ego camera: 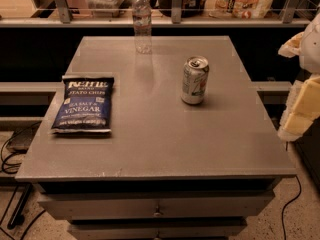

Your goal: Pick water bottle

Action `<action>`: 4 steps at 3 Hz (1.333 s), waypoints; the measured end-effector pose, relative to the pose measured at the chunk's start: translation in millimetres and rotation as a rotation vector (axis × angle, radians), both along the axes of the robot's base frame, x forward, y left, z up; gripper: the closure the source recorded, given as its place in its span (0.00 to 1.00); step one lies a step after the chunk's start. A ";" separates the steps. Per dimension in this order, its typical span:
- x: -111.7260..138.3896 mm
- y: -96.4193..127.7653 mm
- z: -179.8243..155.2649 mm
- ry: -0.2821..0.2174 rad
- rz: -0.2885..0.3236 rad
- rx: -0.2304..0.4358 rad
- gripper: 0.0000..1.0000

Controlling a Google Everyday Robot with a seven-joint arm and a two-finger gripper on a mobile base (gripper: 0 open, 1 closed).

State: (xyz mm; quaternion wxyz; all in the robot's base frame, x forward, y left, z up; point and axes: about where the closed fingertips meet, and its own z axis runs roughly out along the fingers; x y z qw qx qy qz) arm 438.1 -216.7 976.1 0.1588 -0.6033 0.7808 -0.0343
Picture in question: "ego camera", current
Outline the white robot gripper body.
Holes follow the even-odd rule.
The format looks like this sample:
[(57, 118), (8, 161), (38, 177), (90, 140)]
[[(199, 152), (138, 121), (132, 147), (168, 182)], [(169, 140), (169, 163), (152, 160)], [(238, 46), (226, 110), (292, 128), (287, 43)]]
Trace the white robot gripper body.
[(306, 27), (300, 43), (300, 67), (320, 74), (320, 14)]

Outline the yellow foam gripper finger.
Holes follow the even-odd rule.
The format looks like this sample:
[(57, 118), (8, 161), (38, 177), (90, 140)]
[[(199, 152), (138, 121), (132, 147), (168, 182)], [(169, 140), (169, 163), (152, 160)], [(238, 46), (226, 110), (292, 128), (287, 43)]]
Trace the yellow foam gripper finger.
[(278, 50), (278, 54), (287, 57), (292, 58), (294, 56), (300, 56), (301, 55), (301, 41), (303, 37), (303, 32), (299, 32), (298, 34), (294, 35), (292, 38), (290, 38), (288, 41), (286, 41)]
[(293, 142), (302, 137), (319, 117), (320, 76), (311, 76), (304, 82), (296, 80), (289, 91), (278, 136), (283, 141)]

